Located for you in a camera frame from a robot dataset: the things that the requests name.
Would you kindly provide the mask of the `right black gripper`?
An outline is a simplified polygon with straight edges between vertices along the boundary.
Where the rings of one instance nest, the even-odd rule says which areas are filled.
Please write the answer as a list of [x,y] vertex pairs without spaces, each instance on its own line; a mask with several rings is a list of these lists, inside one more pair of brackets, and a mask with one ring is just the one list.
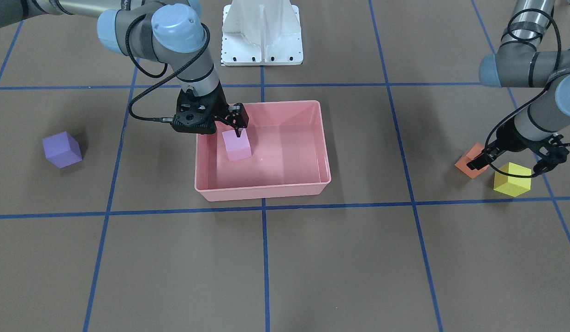
[[249,126],[249,116],[245,106],[234,104],[229,107],[221,85],[217,85],[207,95],[194,95],[194,100],[197,107],[205,107],[203,111],[195,111],[195,120],[197,120],[195,124],[197,125],[220,121],[232,127],[237,138],[241,138],[243,130]]

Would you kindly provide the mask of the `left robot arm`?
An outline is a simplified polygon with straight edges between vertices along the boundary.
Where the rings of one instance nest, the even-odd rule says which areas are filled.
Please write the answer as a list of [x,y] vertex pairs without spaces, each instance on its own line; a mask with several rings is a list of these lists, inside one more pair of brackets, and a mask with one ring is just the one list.
[[532,177],[567,161],[568,144],[559,131],[570,125],[570,49],[562,48],[554,4],[517,0],[498,50],[481,61],[484,86],[541,91],[495,126],[481,153],[468,162],[470,170],[491,166],[503,153],[526,149],[540,157]]

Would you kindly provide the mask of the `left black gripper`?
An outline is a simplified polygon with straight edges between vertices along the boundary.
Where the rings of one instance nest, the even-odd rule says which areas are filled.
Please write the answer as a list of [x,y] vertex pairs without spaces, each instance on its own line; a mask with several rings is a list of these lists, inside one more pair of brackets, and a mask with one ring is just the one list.
[[496,140],[494,141],[494,153],[481,153],[466,166],[469,170],[483,170],[490,166],[500,155],[506,152],[520,153],[526,149],[532,151],[540,160],[533,167],[532,176],[537,177],[552,171],[559,164],[567,162],[570,153],[570,143],[562,142],[561,134],[552,134],[539,130],[545,136],[538,140],[525,138],[517,130],[514,121],[507,121],[498,126]]

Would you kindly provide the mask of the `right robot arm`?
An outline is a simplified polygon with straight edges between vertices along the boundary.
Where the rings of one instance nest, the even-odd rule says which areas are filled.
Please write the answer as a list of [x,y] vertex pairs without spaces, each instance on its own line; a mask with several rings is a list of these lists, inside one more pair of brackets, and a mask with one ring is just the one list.
[[[0,28],[39,15],[95,18],[104,48],[126,55],[144,75],[159,79],[129,101],[132,118],[187,134],[215,134],[217,122],[233,128],[237,137],[247,128],[243,104],[226,101],[198,0],[0,0]],[[138,100],[174,78],[180,82],[175,115],[135,114]]]

